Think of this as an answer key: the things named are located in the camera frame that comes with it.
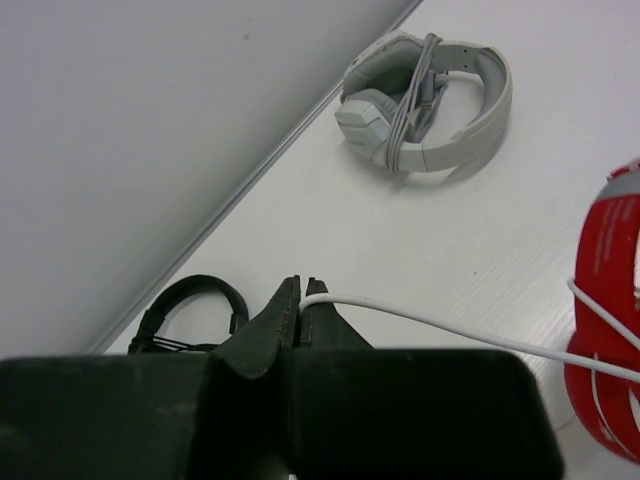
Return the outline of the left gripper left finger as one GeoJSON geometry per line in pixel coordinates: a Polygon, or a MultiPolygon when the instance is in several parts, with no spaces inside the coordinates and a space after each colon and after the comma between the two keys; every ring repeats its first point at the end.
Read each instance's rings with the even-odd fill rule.
{"type": "Polygon", "coordinates": [[[157,301],[126,355],[1,364],[5,479],[286,479],[277,358],[292,342],[298,277],[202,353],[147,353],[157,301]]]}

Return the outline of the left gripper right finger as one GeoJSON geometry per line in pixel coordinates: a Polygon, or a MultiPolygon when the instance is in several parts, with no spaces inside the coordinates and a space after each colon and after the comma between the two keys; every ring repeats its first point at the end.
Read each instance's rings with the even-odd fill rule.
{"type": "Polygon", "coordinates": [[[287,459],[300,479],[560,479],[536,379],[499,350],[376,349],[330,305],[287,318],[287,459]]]}

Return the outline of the red headphones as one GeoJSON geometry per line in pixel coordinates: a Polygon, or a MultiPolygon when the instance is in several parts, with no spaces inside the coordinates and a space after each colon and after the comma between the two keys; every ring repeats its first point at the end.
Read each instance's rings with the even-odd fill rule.
{"type": "MultiPolygon", "coordinates": [[[[575,299],[570,353],[639,369],[639,163],[611,172],[584,220],[569,283],[575,299]]],[[[639,383],[566,365],[570,403],[591,436],[621,458],[639,460],[639,383]]]]}

